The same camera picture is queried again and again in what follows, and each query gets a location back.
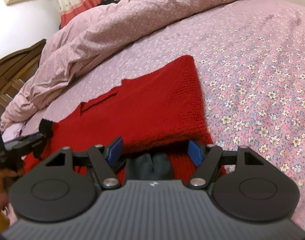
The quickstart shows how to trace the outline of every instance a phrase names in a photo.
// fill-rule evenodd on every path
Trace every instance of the pink floral bedsheet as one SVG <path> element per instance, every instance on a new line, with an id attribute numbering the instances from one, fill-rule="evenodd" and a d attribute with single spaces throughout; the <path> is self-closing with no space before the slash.
<path id="1" fill-rule="evenodd" d="M 281 0 L 242 0 L 199 13 L 129 45 L 36 113 L 59 121 L 82 101 L 192 55 L 205 119 L 224 149 L 248 145 L 298 185 L 293 220 L 305 229 L 305 8 Z"/>

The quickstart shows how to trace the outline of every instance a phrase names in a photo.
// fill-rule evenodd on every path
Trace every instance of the wooden headboard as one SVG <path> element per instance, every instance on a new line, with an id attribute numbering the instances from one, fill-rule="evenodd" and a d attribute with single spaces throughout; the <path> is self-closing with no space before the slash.
<path id="1" fill-rule="evenodd" d="M 0 117 L 24 83 L 36 72 L 46 40 L 0 60 Z"/>

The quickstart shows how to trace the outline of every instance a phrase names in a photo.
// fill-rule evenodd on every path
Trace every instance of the metal pivot screw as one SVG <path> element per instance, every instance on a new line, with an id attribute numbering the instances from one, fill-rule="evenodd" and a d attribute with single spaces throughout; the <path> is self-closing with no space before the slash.
<path id="1" fill-rule="evenodd" d="M 202 178 L 194 178 L 194 179 L 190 180 L 190 184 L 195 187 L 199 187 L 199 186 L 203 186 L 204 184 L 206 184 L 206 181 Z"/>
<path id="2" fill-rule="evenodd" d="M 118 185 L 119 180 L 115 179 L 115 178 L 107 178 L 103 180 L 103 184 L 107 187 L 113 187 Z"/>

